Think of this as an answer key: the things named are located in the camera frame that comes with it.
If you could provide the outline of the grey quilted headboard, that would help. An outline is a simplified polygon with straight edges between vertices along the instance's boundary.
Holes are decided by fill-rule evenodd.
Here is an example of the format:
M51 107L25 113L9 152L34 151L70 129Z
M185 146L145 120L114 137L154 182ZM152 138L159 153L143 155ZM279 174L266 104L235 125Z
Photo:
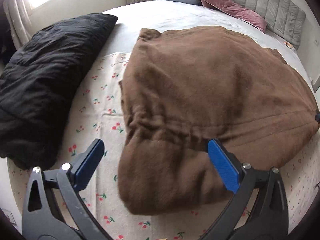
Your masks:
M301 43L305 12L291 0L233 0L255 11L267 22L267 27L298 49Z

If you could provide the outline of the left side light curtain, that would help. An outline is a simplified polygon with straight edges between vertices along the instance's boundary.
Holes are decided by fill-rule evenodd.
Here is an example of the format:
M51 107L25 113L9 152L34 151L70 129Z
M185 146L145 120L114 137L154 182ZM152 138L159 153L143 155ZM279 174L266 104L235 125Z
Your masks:
M2 5L14 46L18 50L31 39L30 5L26 0L3 0Z

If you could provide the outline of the cherry print white cloth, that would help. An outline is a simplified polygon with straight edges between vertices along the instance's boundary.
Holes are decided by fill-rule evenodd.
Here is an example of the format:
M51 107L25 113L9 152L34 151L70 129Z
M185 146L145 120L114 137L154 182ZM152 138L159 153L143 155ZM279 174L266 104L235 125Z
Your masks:
M84 152L96 138L104 155L80 197L113 239L199 239L228 200L161 216L135 216L118 194L118 163L126 132L120 86L131 53L117 52L96 59L74 97L57 156L59 168ZM20 212L31 171L8 159L13 195ZM281 169L289 206L289 232L307 213L319 190L319 132Z

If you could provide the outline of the small orange white packet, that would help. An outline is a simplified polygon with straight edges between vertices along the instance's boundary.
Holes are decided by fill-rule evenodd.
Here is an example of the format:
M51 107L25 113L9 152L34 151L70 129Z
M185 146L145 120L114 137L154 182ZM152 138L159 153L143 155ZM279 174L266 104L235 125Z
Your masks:
M287 46L288 48L294 49L294 46L293 46L291 43L289 43L289 42L287 42L287 41L284 41L284 44L285 44L285 46Z

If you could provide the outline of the black quilted jacket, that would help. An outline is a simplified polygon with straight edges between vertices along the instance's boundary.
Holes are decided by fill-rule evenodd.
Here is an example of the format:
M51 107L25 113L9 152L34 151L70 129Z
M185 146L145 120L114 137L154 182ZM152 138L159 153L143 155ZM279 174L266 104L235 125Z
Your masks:
M1 74L1 157L22 169L51 168L73 98L117 17L92 13L38 31Z

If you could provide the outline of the brown coat with fur collar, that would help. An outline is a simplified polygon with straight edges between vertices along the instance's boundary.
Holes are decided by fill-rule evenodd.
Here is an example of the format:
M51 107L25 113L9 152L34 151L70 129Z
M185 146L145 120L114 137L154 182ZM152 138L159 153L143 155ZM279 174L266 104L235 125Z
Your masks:
M224 27L142 29L119 85L118 191L134 215L228 199L208 157L211 139L268 170L319 129L311 88L279 51Z

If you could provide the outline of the pink velvet pillow front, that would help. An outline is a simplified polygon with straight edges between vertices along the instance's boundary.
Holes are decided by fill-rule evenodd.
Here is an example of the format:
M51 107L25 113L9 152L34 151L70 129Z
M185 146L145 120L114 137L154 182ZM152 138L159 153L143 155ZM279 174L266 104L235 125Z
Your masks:
M233 0L204 0L208 5L234 18L240 19L261 32L266 31L267 22L255 11L239 5Z

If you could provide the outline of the grey blue bed sheet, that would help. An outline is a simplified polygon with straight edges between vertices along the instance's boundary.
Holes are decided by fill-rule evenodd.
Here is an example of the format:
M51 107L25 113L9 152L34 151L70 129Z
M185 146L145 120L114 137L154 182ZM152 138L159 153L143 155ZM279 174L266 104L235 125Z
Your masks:
M156 29L162 33L167 30L217 25L247 35L264 48L278 50L285 61L300 73L310 87L313 87L297 53L276 39L276 34L271 31L263 33L252 25L223 12L198 5L160 0L125 5L104 13L117 16L118 20L100 52L101 56L116 52L131 52L143 28Z

